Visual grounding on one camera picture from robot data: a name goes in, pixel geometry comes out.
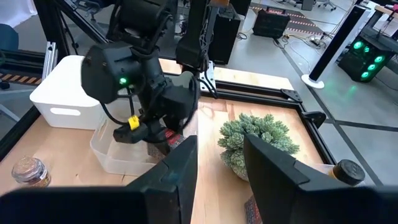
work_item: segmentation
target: computer tower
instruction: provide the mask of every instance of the computer tower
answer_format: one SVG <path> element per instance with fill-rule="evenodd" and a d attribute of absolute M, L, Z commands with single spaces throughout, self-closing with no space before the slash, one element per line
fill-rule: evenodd
<path fill-rule="evenodd" d="M 262 37 L 280 38 L 283 36 L 289 21 L 290 16 L 286 14 L 284 9 L 271 7 L 267 7 L 266 10 L 261 9 L 254 22 L 253 34 Z"/>
<path fill-rule="evenodd" d="M 209 59 L 215 64 L 226 65 L 232 53 L 241 20 L 232 4 L 220 9 L 213 29 L 213 40 L 209 46 Z"/>
<path fill-rule="evenodd" d="M 391 48 L 377 41 L 377 37 L 359 34 L 338 66 L 352 80 L 370 82 L 394 54 Z"/>

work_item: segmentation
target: green succulent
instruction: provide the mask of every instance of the green succulent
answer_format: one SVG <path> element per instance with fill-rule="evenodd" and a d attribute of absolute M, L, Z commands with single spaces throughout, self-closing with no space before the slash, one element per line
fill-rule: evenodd
<path fill-rule="evenodd" d="M 227 121 L 220 129 L 224 137 L 218 140 L 218 145 L 226 149 L 220 154 L 221 160 L 236 175 L 249 181 L 243 158 L 244 134 L 253 134 L 281 151 L 296 154 L 300 148 L 288 137 L 288 132 L 288 127 L 281 121 L 275 121 L 271 114 L 263 118 L 240 114 L 238 120 Z"/>

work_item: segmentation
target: bottle cap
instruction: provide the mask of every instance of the bottle cap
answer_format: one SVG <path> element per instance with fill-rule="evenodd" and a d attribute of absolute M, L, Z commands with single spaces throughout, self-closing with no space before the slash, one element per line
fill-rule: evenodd
<path fill-rule="evenodd" d="M 11 175 L 18 183 L 26 183 L 41 175 L 43 163 L 33 157 L 24 157 L 14 164 Z"/>
<path fill-rule="evenodd" d="M 365 179 L 365 172 L 362 167 L 348 159 L 343 159 L 337 163 L 333 168 L 333 174 L 338 180 L 351 186 L 355 186 Z"/>

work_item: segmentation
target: desk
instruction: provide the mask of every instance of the desk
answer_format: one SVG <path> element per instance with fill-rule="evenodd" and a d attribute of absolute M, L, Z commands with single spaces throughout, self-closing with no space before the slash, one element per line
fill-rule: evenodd
<path fill-rule="evenodd" d="M 391 15 L 392 10 L 387 9 L 383 6 L 377 5 L 374 7 L 374 14 L 373 16 L 370 18 L 370 20 L 368 20 L 368 22 L 366 23 L 366 26 L 369 27 L 374 27 L 374 25 L 376 25 L 376 23 L 378 22 L 378 20 L 384 15 Z M 398 14 L 394 13 L 393 18 L 397 19 L 398 18 Z M 394 32 L 394 34 L 391 36 L 391 38 L 393 38 L 394 40 L 398 40 L 398 30 L 396 30 Z"/>
<path fill-rule="evenodd" d="M 161 60 L 165 72 L 180 73 L 170 60 Z M 289 80 L 270 75 L 215 68 L 218 80 L 292 89 Z M 271 113 L 289 128 L 292 140 L 300 146 L 297 159 L 322 163 L 297 112 L 293 109 L 256 105 L 230 100 L 200 98 L 198 119 L 198 178 L 192 223 L 245 223 L 244 202 L 252 195 L 249 184 L 227 168 L 217 146 L 220 127 L 240 113 L 265 116 Z M 11 177 L 14 163 L 24 155 L 43 159 L 52 175 L 51 185 L 126 185 L 135 177 L 107 174 L 90 149 L 92 131 L 51 128 L 40 117 L 0 163 L 0 195 L 17 187 Z"/>

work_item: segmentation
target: gray floor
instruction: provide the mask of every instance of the gray floor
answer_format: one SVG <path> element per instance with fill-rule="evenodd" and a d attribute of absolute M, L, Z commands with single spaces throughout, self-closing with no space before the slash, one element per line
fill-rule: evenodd
<path fill-rule="evenodd" d="M 316 7 L 313 11 L 302 11 L 302 13 L 313 19 L 322 30 L 331 31 L 351 5 L 351 1 L 333 0 L 333 2 L 338 5 L 337 10 L 333 12 Z M 262 3 L 299 10 L 290 4 L 281 5 L 271 0 L 263 0 Z M 97 19 L 107 23 L 109 13 L 110 9 L 104 10 Z M 254 20 L 255 14 L 249 11 L 243 30 L 250 29 Z M 37 17 L 29 19 L 16 29 L 20 35 L 20 49 L 44 51 L 46 40 Z M 77 34 L 79 31 L 77 28 L 72 28 L 72 32 Z M 83 54 L 92 43 L 88 39 L 80 42 L 80 54 Z M 359 162 L 369 174 L 366 178 L 367 184 L 398 185 L 396 178 L 398 163 L 394 162 L 398 159 L 395 150 L 398 133 L 341 126 L 334 122 L 334 120 L 351 121 L 398 127 L 398 92 L 388 89 L 377 79 L 365 84 L 353 82 L 337 66 L 322 75 L 326 85 L 324 89 L 308 89 L 301 82 L 300 76 L 308 73 L 308 67 L 310 70 L 313 68 L 322 53 L 322 49 L 316 51 L 302 42 L 294 41 L 281 50 L 272 43 L 272 39 L 249 34 L 247 40 L 236 41 L 231 60 L 226 67 L 287 77 L 300 93 L 307 110 L 324 111 L 329 116 L 329 123 L 323 124 L 320 133 L 336 160 L 351 159 Z M 392 88 L 398 88 L 398 75 L 387 68 L 380 71 L 377 77 Z M 16 111 L 26 111 L 28 108 L 26 105 L 29 104 L 26 100 L 15 103 L 17 105 L 10 106 Z M 12 125 L 3 124 L 6 122 L 0 117 L 0 130 L 4 127 L 10 128 Z"/>

